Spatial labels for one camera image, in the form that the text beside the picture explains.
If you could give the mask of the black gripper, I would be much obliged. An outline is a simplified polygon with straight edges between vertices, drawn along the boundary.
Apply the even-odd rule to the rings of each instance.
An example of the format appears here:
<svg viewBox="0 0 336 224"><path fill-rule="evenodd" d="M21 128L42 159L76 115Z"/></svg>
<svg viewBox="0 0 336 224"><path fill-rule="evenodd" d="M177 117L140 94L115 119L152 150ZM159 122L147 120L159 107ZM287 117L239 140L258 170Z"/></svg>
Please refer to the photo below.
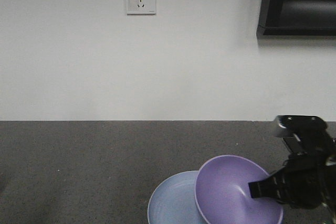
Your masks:
<svg viewBox="0 0 336 224"><path fill-rule="evenodd" d="M272 198L294 208L335 208L335 141L325 131L282 137L290 154L283 168L249 182L251 198Z"/></svg>

